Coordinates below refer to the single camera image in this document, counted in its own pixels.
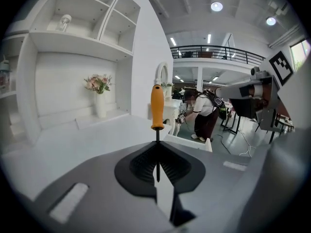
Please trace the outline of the clear glass jar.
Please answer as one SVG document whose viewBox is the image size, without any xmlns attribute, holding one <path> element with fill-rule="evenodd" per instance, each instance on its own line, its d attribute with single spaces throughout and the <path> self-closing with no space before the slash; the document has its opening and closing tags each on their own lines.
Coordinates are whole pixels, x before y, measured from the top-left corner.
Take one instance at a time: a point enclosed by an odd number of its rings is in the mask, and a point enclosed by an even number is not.
<svg viewBox="0 0 311 233">
<path fill-rule="evenodd" d="M 65 32 L 67 30 L 71 20 L 72 20 L 72 17 L 70 15 L 68 15 L 68 14 L 63 15 L 61 17 L 61 19 L 59 20 L 55 30 Z"/>
</svg>

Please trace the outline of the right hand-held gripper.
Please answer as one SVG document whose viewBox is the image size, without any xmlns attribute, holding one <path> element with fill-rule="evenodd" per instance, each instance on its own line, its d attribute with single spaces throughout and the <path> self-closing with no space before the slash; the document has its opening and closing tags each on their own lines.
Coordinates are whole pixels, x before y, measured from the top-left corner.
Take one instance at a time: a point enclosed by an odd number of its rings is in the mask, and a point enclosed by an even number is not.
<svg viewBox="0 0 311 233">
<path fill-rule="evenodd" d="M 275 127 L 277 114 L 289 118 L 297 129 L 311 128 L 311 60 L 295 71 L 287 52 L 274 51 L 251 69 L 250 81 L 220 87 L 216 95 L 230 99 L 238 116 L 258 116 L 263 129 Z M 259 99 L 262 108 L 256 113 Z"/>
</svg>

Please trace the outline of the orange handle screwdriver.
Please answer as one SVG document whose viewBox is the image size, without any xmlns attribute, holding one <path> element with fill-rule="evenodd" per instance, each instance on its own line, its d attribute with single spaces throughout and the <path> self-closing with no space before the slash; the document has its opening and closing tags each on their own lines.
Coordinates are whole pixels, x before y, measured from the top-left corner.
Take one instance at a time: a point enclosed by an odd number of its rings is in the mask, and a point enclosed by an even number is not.
<svg viewBox="0 0 311 233">
<path fill-rule="evenodd" d="M 154 85 L 151 92 L 151 112 L 152 125 L 156 133 L 156 144 L 160 146 L 160 131 L 164 129 L 163 125 L 163 110 L 164 110 L 164 93 L 161 85 Z"/>
</svg>

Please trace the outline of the white carved dressing table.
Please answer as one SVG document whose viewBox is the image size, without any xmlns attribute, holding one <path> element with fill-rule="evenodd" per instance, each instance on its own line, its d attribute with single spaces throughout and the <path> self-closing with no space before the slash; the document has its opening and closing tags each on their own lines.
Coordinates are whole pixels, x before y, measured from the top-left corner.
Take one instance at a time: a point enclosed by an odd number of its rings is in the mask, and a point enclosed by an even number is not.
<svg viewBox="0 0 311 233">
<path fill-rule="evenodd" d="M 162 122 L 163 124 L 170 125 L 170 135 L 178 135 L 180 125 L 176 123 L 176 119 L 180 112 L 181 100 L 169 100 L 164 102 Z"/>
</svg>

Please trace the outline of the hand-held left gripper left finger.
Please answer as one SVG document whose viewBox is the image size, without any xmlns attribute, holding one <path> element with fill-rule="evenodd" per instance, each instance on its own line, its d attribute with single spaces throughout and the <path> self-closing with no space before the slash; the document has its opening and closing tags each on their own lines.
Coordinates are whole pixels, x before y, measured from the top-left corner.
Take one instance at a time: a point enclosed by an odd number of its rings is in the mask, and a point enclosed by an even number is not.
<svg viewBox="0 0 311 233">
<path fill-rule="evenodd" d="M 117 162 L 145 146 L 93 157 L 52 182 L 34 201 L 40 223 L 52 233 L 164 233 L 174 229 L 154 199 L 128 193 L 115 178 Z M 50 211 L 76 183 L 86 184 L 88 190 L 67 222 L 60 223 Z"/>
</svg>

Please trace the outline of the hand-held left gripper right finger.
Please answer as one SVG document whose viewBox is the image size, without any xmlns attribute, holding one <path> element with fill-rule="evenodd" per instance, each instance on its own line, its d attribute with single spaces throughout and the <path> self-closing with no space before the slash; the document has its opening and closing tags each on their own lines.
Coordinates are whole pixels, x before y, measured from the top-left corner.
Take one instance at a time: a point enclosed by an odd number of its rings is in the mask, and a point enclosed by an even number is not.
<svg viewBox="0 0 311 233">
<path fill-rule="evenodd" d="M 249 161 L 160 142 L 157 233 L 240 233 L 246 199 L 234 189 Z"/>
</svg>

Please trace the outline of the black balcony railing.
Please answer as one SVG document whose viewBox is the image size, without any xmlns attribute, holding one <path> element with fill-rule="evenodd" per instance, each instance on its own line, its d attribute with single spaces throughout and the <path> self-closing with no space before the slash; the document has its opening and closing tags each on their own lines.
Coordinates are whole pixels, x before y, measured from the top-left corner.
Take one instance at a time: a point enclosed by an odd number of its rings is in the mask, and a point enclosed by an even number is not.
<svg viewBox="0 0 311 233">
<path fill-rule="evenodd" d="M 252 66 L 259 66 L 265 60 L 265 57 L 249 51 L 217 45 L 186 45 L 180 47 L 171 47 L 170 50 L 173 59 L 220 59 Z"/>
</svg>

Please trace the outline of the white vase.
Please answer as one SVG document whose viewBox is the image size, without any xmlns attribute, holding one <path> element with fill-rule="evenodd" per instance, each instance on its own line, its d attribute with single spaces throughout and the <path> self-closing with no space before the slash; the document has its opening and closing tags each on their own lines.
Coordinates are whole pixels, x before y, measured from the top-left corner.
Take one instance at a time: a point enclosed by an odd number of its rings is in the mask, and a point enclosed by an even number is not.
<svg viewBox="0 0 311 233">
<path fill-rule="evenodd" d="M 95 109 L 97 116 L 99 118 L 106 117 L 106 105 L 105 105 L 105 94 L 98 94 L 96 93 L 95 96 Z"/>
</svg>

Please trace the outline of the white shelf cabinet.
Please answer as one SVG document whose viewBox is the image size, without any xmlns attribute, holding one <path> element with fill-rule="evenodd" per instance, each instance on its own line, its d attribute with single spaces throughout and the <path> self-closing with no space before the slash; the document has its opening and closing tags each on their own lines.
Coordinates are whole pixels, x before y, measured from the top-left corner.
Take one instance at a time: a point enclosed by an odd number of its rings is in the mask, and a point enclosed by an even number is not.
<svg viewBox="0 0 311 233">
<path fill-rule="evenodd" d="M 66 14 L 67 30 L 56 31 Z M 0 95 L 0 167 L 26 199 L 88 159 L 155 139 L 151 90 L 158 65 L 172 70 L 173 59 L 148 0 L 37 0 L 3 55 L 11 81 Z M 95 74 L 112 77 L 104 118 L 84 88 Z"/>
</svg>

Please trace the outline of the pink flower bouquet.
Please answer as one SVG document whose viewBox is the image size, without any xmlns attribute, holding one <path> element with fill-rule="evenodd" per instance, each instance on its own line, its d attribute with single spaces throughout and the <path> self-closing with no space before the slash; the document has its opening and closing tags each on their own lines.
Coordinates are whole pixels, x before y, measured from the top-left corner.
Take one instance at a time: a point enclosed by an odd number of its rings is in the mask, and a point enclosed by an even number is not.
<svg viewBox="0 0 311 233">
<path fill-rule="evenodd" d="M 97 94 L 101 95 L 105 91 L 110 91 L 110 87 L 112 85 L 112 77 L 104 75 L 95 74 L 92 77 L 88 77 L 84 79 L 86 82 L 84 88 L 90 91 L 94 91 Z"/>
</svg>

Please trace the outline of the small potted flowers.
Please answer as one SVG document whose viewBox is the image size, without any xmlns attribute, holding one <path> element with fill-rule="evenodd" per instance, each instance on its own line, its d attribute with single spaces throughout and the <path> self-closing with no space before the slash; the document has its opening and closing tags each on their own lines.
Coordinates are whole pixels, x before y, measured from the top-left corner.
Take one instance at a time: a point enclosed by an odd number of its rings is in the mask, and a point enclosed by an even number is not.
<svg viewBox="0 0 311 233">
<path fill-rule="evenodd" d="M 163 89 L 164 93 L 164 99 L 168 100 L 172 97 L 172 89 L 173 89 L 173 83 L 161 83 L 161 87 Z"/>
</svg>

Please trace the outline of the black frame table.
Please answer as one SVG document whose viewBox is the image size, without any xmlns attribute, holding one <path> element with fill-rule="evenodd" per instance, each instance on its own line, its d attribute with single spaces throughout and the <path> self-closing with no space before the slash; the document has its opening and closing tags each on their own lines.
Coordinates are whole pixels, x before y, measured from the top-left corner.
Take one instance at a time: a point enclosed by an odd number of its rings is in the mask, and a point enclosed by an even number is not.
<svg viewBox="0 0 311 233">
<path fill-rule="evenodd" d="M 240 128 L 241 116 L 236 114 L 231 104 L 226 105 L 226 114 L 226 120 L 222 120 L 221 122 L 223 132 L 237 135 Z"/>
</svg>

